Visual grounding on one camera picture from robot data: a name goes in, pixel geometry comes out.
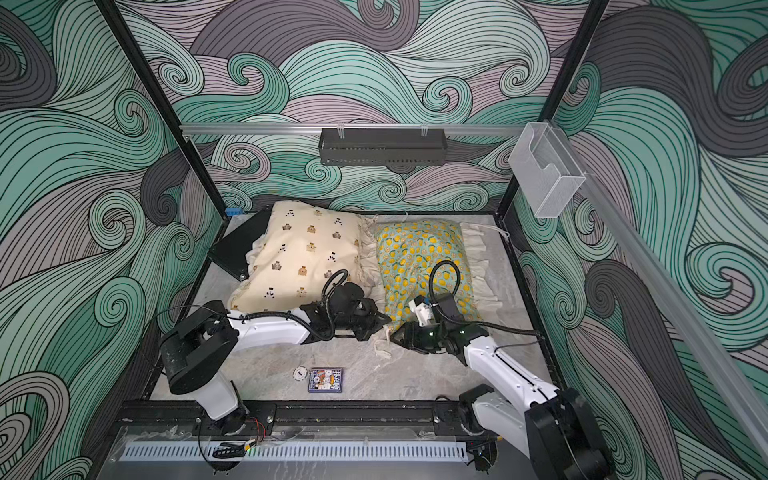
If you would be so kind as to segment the cream bear print pillow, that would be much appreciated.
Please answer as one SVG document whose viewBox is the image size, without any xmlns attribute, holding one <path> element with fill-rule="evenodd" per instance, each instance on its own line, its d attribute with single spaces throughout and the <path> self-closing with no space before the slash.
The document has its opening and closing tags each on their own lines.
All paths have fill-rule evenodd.
<svg viewBox="0 0 768 480">
<path fill-rule="evenodd" d="M 373 253 L 372 221 L 300 201 L 273 205 L 267 230 L 246 254 L 248 278 L 226 302 L 241 313 L 289 311 L 321 299 L 336 271 L 368 292 L 374 285 L 362 260 Z"/>
</svg>

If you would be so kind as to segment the yellow lemon print pillow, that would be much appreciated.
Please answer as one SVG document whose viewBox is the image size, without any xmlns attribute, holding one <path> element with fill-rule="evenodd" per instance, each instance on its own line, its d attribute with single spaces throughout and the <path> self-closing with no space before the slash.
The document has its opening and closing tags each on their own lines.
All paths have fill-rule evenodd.
<svg viewBox="0 0 768 480">
<path fill-rule="evenodd" d="M 433 281 L 429 276 L 437 263 L 449 260 L 460 270 L 456 300 L 459 311 L 470 321 L 503 323 L 504 305 L 487 282 L 490 261 L 484 242 L 494 229 L 488 225 L 437 218 L 389 221 L 372 227 L 368 244 L 373 252 L 362 262 L 377 280 L 373 290 L 376 305 L 391 318 L 385 327 L 390 336 L 407 322 L 415 322 L 410 308 L 413 298 L 450 293 L 456 274 L 441 267 Z"/>
</svg>

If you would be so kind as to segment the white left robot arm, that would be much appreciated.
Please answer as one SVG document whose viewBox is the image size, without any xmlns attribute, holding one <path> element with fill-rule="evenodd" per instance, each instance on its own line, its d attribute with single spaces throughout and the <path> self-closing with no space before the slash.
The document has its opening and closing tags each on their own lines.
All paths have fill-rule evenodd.
<svg viewBox="0 0 768 480">
<path fill-rule="evenodd" d="M 178 322 L 160 340 L 159 354 L 174 395 L 190 395 L 222 435 L 245 427 L 248 410 L 221 371 L 229 356 L 271 345 L 327 342 L 339 329 L 366 341 L 391 322 L 369 298 L 312 302 L 290 311 L 243 313 L 211 301 Z"/>
</svg>

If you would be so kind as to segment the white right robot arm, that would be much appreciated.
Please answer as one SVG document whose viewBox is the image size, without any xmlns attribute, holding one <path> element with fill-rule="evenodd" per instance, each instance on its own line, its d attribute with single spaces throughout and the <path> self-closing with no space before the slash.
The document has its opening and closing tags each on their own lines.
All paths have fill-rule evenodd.
<svg viewBox="0 0 768 480">
<path fill-rule="evenodd" d="M 542 380 L 480 325 L 403 324 L 390 341 L 421 354 L 449 354 L 486 383 L 466 393 L 464 429 L 491 431 L 524 454 L 539 479 L 609 479 L 610 449 L 584 396 Z"/>
</svg>

